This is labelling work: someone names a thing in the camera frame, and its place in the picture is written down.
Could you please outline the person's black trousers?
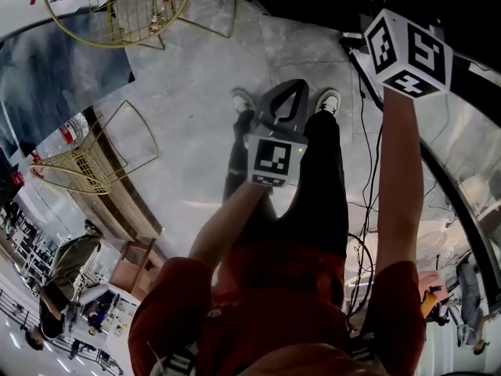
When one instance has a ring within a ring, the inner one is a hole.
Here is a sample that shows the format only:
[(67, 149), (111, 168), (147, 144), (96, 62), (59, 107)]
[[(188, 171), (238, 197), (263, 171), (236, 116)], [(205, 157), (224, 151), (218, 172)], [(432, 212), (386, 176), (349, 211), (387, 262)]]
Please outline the person's black trousers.
[(234, 248), (257, 243), (295, 243), (346, 257), (348, 204), (336, 118), (326, 110), (313, 114), (304, 136), (308, 148), (301, 159), (299, 183), (287, 212), (277, 217), (266, 193)]

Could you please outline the striped wooden plank panel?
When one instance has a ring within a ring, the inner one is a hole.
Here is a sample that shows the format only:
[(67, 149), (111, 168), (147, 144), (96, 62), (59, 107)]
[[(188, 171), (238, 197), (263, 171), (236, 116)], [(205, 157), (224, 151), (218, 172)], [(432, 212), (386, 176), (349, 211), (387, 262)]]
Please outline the striped wooden plank panel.
[[(87, 119), (89, 126), (99, 115), (102, 115), (97, 113), (93, 107), (85, 109), (82, 114)], [(102, 120), (106, 121), (110, 116), (103, 116)], [(156, 141), (153, 133), (151, 130), (147, 130), (138, 116), (131, 111), (118, 114), (108, 126), (108, 133), (111, 142), (132, 167), (153, 156), (153, 141)], [(103, 161), (106, 170), (110, 170), (110, 164), (118, 164), (117, 158), (111, 153), (107, 143), (104, 143), (97, 152), (98, 158)], [(162, 230), (161, 224), (132, 182), (132, 176), (154, 165), (155, 162), (113, 185), (107, 195), (95, 196), (67, 192), (76, 201), (86, 205), (113, 237), (122, 240), (157, 239)]]

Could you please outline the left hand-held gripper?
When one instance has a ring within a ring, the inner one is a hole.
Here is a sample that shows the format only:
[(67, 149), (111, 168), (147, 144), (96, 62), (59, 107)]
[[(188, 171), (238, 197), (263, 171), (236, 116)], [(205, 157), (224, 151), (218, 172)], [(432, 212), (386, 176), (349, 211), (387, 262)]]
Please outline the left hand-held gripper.
[[(289, 80), (268, 90), (258, 102), (257, 119), (247, 137), (247, 181), (271, 188), (296, 185), (307, 147), (309, 86)], [(289, 110), (278, 110), (284, 106)]]

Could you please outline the person's left forearm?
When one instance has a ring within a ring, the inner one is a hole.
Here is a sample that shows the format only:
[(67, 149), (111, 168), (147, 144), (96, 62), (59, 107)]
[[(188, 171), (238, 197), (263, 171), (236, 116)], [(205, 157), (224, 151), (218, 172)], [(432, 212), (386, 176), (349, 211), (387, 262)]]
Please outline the person's left forearm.
[(272, 220), (269, 188), (245, 181), (200, 229), (188, 258), (213, 274), (234, 244), (262, 234)]

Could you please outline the black metal railing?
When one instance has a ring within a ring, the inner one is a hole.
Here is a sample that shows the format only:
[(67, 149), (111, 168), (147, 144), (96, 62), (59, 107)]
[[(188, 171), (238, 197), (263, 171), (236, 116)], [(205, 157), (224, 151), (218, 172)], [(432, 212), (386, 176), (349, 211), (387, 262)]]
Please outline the black metal railing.
[[(38, 325), (38, 316), (32, 313), (27, 306), (22, 305), (9, 295), (8, 291), (2, 287), (0, 287), (0, 312), (4, 313), (16, 325), (16, 328), (21, 331)], [(58, 337), (49, 343), (49, 348), (57, 348), (67, 354), (71, 354), (75, 342), (75, 338)], [(74, 358), (96, 363), (109, 376), (125, 376), (125, 373), (113, 357), (88, 343), (80, 342)]]

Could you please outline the person's right forearm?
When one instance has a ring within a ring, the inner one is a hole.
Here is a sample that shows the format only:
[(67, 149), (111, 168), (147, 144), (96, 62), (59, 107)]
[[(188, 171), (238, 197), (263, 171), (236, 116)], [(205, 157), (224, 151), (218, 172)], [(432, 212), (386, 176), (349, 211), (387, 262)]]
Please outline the person's right forearm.
[[(424, 202), (420, 134), (413, 100), (384, 89), (377, 232), (383, 247), (417, 236)], [(382, 272), (389, 263), (378, 270)]]

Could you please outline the blue marbled table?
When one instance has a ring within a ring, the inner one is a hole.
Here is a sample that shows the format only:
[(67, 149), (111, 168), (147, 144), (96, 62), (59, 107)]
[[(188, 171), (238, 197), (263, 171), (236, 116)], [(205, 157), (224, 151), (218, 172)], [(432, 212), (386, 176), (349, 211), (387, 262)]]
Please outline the blue marbled table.
[(29, 154), (63, 123), (134, 79), (124, 49), (80, 42), (53, 22), (0, 42), (0, 149)]

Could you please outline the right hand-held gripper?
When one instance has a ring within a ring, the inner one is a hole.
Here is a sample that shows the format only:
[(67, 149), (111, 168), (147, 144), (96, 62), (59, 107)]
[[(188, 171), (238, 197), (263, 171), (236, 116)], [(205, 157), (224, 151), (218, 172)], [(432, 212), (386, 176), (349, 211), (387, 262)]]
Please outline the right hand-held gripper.
[(450, 90), (453, 50), (430, 31), (382, 9), (364, 36), (378, 85), (411, 99)]

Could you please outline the person's red shirt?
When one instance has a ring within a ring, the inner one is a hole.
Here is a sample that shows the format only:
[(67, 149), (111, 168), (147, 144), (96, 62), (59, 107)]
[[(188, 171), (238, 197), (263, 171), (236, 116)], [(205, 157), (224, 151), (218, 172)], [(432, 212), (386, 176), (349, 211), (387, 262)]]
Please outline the person's red shirt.
[[(282, 347), (320, 343), (351, 353), (341, 310), (339, 255), (296, 244), (234, 248), (217, 273), (191, 258), (167, 260), (137, 309), (128, 347), (135, 376), (195, 345), (196, 376), (235, 376)], [(370, 359), (394, 376), (413, 376), (425, 340), (418, 274), (411, 262), (381, 271), (362, 335)]]

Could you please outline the reddish wooden chair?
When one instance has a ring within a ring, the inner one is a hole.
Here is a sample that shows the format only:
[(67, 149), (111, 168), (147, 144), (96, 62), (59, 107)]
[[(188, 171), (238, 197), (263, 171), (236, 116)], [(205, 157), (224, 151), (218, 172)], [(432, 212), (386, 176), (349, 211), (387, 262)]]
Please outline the reddish wooden chair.
[(111, 273), (109, 284), (142, 301), (152, 289), (165, 260), (155, 238), (128, 241)]

